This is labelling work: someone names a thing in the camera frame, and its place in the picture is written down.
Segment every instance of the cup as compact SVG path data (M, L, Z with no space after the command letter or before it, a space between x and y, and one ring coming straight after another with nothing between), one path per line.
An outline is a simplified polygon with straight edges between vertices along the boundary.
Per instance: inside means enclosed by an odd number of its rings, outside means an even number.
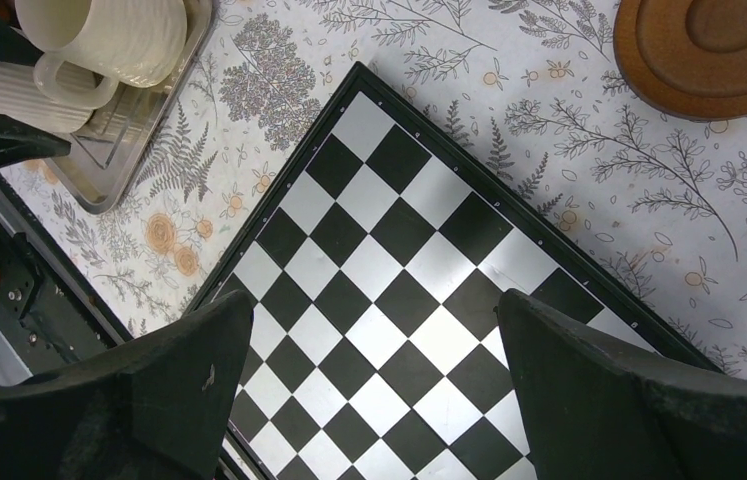
M34 83L32 67L0 62L0 113L51 133L72 133L84 125L91 108L57 103L44 96ZM65 64L58 82L68 91L93 89L93 73Z
M179 62L187 34L182 0L15 0L26 38L44 52L34 80L65 105L99 108L119 82L139 88L161 83ZM65 62L103 77L77 92L56 81Z

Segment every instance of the white mug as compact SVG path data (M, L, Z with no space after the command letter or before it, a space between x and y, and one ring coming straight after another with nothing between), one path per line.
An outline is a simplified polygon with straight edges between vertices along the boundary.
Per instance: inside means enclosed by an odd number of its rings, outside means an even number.
M38 90L32 77L32 67L0 62L0 113L51 133L72 133L87 123L91 108L57 103ZM93 73L65 64L58 73L64 89L84 91L96 82Z
M47 97L73 106L99 108L119 82L146 88L176 67L185 44L182 0L15 0L26 38L45 52L34 79ZM61 87L55 76L70 62L104 78L83 92Z

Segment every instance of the table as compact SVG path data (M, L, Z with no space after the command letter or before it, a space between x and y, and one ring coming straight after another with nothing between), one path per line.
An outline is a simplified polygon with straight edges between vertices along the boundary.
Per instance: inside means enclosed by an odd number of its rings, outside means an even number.
M177 319L340 79L367 63L730 375L747 378L747 118L635 97L614 0L221 0L121 205L2 170L134 335Z

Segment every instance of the silver tray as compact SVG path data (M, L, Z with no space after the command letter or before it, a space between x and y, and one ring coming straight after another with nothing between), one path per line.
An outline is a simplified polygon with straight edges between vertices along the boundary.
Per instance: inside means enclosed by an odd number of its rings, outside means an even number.
M46 160L79 205L92 214L113 208L131 184L153 132L175 102L184 74L205 40L212 0L184 3L187 40L173 73L152 88L121 84L114 98L96 110L85 126L64 137L73 144L70 154Z

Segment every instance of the chessboard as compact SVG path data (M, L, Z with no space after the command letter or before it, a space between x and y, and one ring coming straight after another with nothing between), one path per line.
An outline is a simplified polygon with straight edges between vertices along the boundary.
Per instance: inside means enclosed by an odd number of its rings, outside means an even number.
M535 479L494 313L509 288L701 362L360 65L226 255L200 302L251 297L231 419L279 480Z

